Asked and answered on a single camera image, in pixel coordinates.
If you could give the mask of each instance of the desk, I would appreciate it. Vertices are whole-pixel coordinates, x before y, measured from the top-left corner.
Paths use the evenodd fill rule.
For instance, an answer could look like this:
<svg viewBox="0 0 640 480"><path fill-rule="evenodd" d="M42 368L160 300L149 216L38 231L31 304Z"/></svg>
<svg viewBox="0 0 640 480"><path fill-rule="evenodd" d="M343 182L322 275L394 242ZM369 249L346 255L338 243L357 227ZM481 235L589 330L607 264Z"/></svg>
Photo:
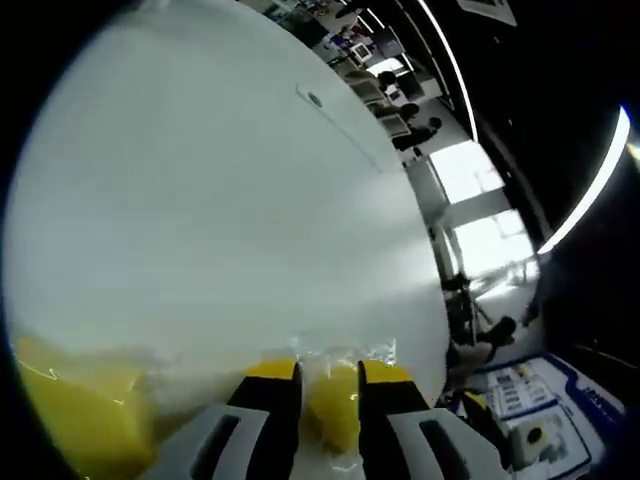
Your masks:
<svg viewBox="0 0 640 480"><path fill-rule="evenodd" d="M393 145L289 33L209 3L122 17L56 86L12 185L9 320L199 393L303 332L395 338L433 402L444 300Z"/></svg>

